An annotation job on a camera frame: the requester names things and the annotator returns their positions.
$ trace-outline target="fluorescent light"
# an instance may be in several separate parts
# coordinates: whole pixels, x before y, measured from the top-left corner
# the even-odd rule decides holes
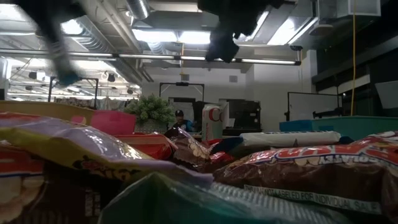
[[[209,44],[210,32],[185,31],[178,41],[185,44]]]
[[[288,44],[293,44],[298,38],[300,38],[304,33],[306,33],[307,30],[309,30],[309,28],[311,28],[316,22],[318,22],[318,18],[315,17],[312,19],[312,21],[306,25],[298,34],[296,34],[290,41]]]
[[[268,42],[268,45],[284,45],[294,36],[294,34],[294,22],[292,19],[287,18]]]
[[[61,23],[61,27],[66,34],[78,35],[83,32],[83,28],[74,19]]]
[[[21,99],[21,98],[19,98],[19,97],[17,97],[17,98],[11,98],[12,100],[15,100],[15,101],[24,101],[23,99]]]
[[[37,93],[8,93],[8,95],[12,96],[43,96],[43,97],[48,97],[48,94],[37,94]],[[74,97],[74,98],[79,98],[79,99],[84,99],[84,100],[92,100],[94,99],[94,96],[87,96],[87,95],[65,95],[65,94],[51,94],[52,97]],[[106,96],[97,96],[98,100],[105,99]],[[132,95],[132,96],[109,96],[111,100],[131,100],[131,99],[136,99],[137,97]]]
[[[77,93],[80,92],[80,90],[78,88],[72,87],[72,86],[68,86],[67,90],[74,91],[74,92],[77,92]]]
[[[182,60],[198,60],[198,61],[204,61],[206,60],[205,57],[196,57],[196,56],[181,56]]]
[[[252,40],[257,35],[257,33],[259,32],[260,28],[262,27],[264,21],[266,20],[268,13],[269,13],[268,11],[262,13],[259,20],[257,21],[257,26],[254,29],[253,33],[250,36],[246,37],[245,41]]]
[[[156,30],[137,30],[132,32],[137,40],[145,42],[176,42],[177,36],[172,31],[156,31]]]
[[[171,55],[131,55],[131,54],[119,54],[119,57],[125,58],[143,58],[143,59],[164,59],[174,60],[174,56]]]
[[[294,61],[285,60],[266,60],[266,59],[242,59],[244,63],[263,63],[263,64],[278,64],[278,65],[295,65]]]

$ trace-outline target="whiteboard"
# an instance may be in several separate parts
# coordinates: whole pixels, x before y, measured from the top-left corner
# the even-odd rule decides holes
[[[326,112],[342,106],[342,99],[337,95],[288,93],[290,120],[313,119],[313,112]]]
[[[376,83],[376,89],[384,109],[398,108],[398,81]]]

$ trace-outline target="plastic bin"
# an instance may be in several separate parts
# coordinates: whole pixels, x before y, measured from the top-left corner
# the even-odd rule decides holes
[[[280,131],[337,131],[359,140],[370,134],[398,130],[398,118],[375,116],[345,116],[315,120],[287,121],[279,124]]]

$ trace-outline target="man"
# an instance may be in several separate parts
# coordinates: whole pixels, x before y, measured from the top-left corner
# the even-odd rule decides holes
[[[184,112],[182,110],[175,111],[175,120],[177,122],[173,125],[173,128],[181,128],[188,132],[193,131],[192,122],[184,119]]]

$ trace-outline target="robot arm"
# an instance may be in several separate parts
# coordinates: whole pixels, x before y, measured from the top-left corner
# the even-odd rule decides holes
[[[249,36],[257,26],[257,19],[268,5],[280,8],[283,0],[198,0],[198,8],[219,18],[211,32],[206,60],[216,58],[230,63],[239,47],[233,42],[241,34]]]

